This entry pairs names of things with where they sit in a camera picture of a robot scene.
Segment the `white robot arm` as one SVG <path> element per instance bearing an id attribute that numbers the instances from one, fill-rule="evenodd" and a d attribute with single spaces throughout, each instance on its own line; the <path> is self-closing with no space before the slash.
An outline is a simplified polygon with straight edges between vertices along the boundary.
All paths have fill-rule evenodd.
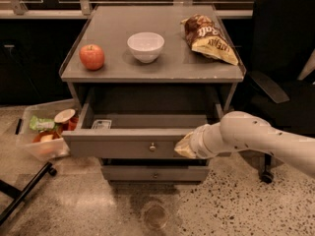
<path id="1" fill-rule="evenodd" d="M 187 158 L 202 159 L 224 152 L 255 150 L 315 177 L 314 138 L 278 130 L 242 111 L 229 112 L 216 124 L 199 126 L 180 140 L 174 150 Z"/>

